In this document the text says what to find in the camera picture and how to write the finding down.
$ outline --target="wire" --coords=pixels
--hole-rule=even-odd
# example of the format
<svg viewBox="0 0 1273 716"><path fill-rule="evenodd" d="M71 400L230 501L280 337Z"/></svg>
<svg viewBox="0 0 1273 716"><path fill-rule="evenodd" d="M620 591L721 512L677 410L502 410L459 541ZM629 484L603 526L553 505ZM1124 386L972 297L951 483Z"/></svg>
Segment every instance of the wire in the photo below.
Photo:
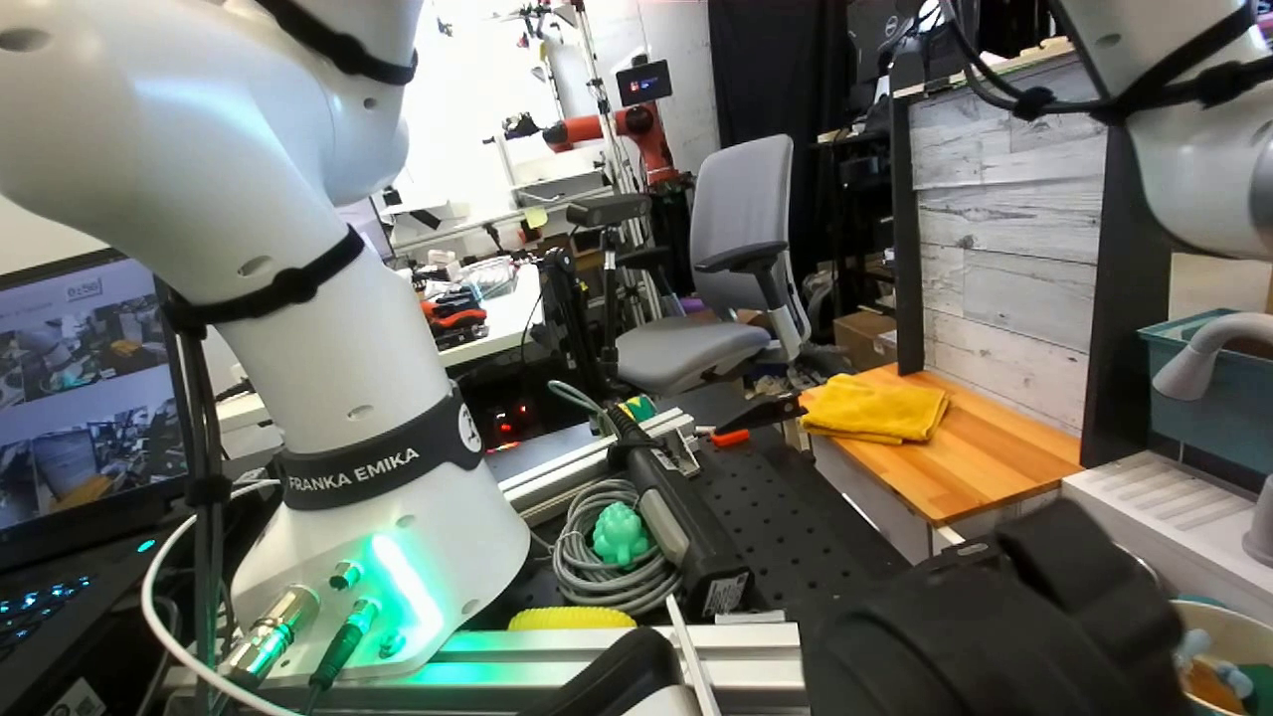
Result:
<svg viewBox="0 0 1273 716"><path fill-rule="evenodd" d="M255 484L244 484L230 494L230 501L247 498L247 494L259 494L259 490L276 490L276 483L255 483ZM154 581L160 581L160 570L162 562L170 557L170 550L197 530L201 512L190 512L178 530L166 534L166 541L160 544L154 562L146 565L146 578L142 578L142 620L153 627L153 636L162 646L162 651L170 660L178 660L182 669L190 669L203 685L210 685L214 691L263 713L263 716L295 716L291 709L280 709L239 685L230 685L227 677L221 677L214 669L209 669L203 660L197 660L197 651L187 651L170 631L166 624L160 620L154 614Z"/></svg>
<svg viewBox="0 0 1273 716"><path fill-rule="evenodd" d="M166 598L154 598L154 605L166 614L166 631L182 631L182 607L178 607L176 601L166 601ZM154 673L153 673L153 680L146 680L142 700L134 705L134 716L146 716L146 713L153 713L153 705L154 705L154 695L160 695L160 685L162 685L166 665L170 665L170 655L166 655L166 651L160 651L160 665L154 665Z"/></svg>
<svg viewBox="0 0 1273 716"><path fill-rule="evenodd" d="M721 716L717 691L706 677L701 647L694 646L694 636L683 627L677 598L670 598L665 607L670 607L673 631L679 639L683 673L689 673L694 695L701 700L701 716Z"/></svg>
<svg viewBox="0 0 1273 716"><path fill-rule="evenodd" d="M662 550L649 550L649 557L637 570L614 570L604 565L588 534L614 501L629 501L637 510L637 490L620 477L587 484L569 510L567 530L553 544L553 571L560 581L560 598L579 605L608 605L620 614L649 614L665 605L670 591L677 591L677 570L665 562Z"/></svg>

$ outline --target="wooden board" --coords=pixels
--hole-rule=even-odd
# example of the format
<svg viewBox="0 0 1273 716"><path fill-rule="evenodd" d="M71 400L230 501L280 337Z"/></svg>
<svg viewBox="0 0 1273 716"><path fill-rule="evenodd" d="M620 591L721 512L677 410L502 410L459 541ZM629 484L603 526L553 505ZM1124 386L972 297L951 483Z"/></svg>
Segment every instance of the wooden board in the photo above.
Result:
<svg viewBox="0 0 1273 716"><path fill-rule="evenodd" d="M833 437L868 464L922 522L949 526L1018 498L1053 490L1077 475L1077 443L954 382L919 375L905 382L951 391L951 412L927 445L877 445Z"/></svg>

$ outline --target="green glowing light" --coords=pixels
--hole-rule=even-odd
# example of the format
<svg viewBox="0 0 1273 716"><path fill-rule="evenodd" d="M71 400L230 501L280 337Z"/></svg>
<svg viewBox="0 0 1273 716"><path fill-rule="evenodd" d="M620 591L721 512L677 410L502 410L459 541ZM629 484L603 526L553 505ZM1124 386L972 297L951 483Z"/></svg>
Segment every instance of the green glowing light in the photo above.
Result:
<svg viewBox="0 0 1273 716"><path fill-rule="evenodd" d="M374 538L372 554L390 581L390 591L404 598L404 636L408 646L429 646L441 627L441 607L422 581L422 570L410 565L394 538Z"/></svg>

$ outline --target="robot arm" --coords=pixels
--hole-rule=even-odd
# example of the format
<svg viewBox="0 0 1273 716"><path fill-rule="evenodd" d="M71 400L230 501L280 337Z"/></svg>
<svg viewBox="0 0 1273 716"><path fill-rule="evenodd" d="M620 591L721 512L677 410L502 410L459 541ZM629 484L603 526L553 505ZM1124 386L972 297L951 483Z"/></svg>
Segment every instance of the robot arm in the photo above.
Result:
<svg viewBox="0 0 1273 716"><path fill-rule="evenodd" d="M1088 54L1106 98L1130 91L1170 50L1214 33L1251 8L1251 0L1059 0L1053 3L1076 46ZM1193 81L1223 62L1266 58L1271 45L1251 25L1247 33L1223 33L1223 45L1206 50L1182 81ZM1271 256L1273 249L1273 83L1202 107L1175 105L1136 113L1130 136L1137 147L1149 209L1182 241L1216 256Z"/></svg>
<svg viewBox="0 0 1273 716"><path fill-rule="evenodd" d="M329 256L335 208L404 168L414 18L417 0L0 3L0 193L197 306L255 293ZM244 624L305 605L284 680L353 620L349 680L425 660L530 550L414 292L345 258L313 297L221 326L288 431L284 510L234 571Z"/></svg>

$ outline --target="black bag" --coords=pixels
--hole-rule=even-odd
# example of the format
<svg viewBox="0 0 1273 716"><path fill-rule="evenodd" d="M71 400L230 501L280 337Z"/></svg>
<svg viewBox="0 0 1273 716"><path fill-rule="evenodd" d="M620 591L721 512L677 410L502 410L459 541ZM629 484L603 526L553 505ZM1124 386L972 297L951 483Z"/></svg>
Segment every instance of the black bag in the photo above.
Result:
<svg viewBox="0 0 1273 716"><path fill-rule="evenodd" d="M1053 501L840 607L817 713L1185 716L1182 620L1077 505Z"/></svg>

